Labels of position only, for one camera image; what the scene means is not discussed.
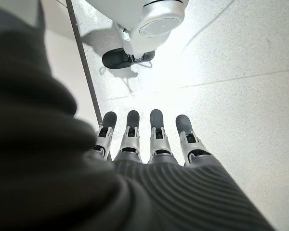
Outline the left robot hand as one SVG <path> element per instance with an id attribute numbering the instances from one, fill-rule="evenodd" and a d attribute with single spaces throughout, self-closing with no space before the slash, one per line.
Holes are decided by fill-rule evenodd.
<path id="1" fill-rule="evenodd" d="M 139 114 L 108 160 L 116 114 L 98 131 L 52 76 L 39 0 L 0 0 L 0 231 L 271 231 L 273 227 L 179 115 L 185 165 L 153 110 L 142 163 Z"/>

